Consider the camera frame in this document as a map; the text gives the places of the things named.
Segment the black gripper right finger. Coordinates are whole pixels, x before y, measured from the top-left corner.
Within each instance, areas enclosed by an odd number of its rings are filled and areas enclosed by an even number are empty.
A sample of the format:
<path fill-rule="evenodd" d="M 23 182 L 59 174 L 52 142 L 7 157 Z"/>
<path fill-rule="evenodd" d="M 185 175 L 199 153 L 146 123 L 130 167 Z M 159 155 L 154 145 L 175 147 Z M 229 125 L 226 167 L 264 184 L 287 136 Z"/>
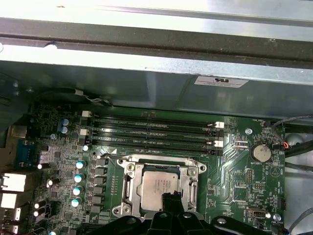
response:
<path fill-rule="evenodd" d="M 175 234 L 182 235 L 266 235 L 267 232 L 254 228 L 227 216 L 217 216 L 207 223 L 195 213 L 186 212 L 181 201 L 181 193 L 172 194 L 172 215 L 176 224 Z"/>

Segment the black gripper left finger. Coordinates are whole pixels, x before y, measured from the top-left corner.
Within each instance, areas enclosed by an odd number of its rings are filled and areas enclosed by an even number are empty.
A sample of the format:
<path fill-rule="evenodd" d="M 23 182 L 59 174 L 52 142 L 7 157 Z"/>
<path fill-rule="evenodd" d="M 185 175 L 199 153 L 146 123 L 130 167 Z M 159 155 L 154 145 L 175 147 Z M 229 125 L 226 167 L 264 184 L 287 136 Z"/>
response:
<path fill-rule="evenodd" d="M 126 215 L 96 230 L 95 235 L 170 235 L 172 233 L 174 210 L 171 205 L 175 202 L 177 193 L 162 194 L 161 210 L 152 218 L 140 220 Z"/>

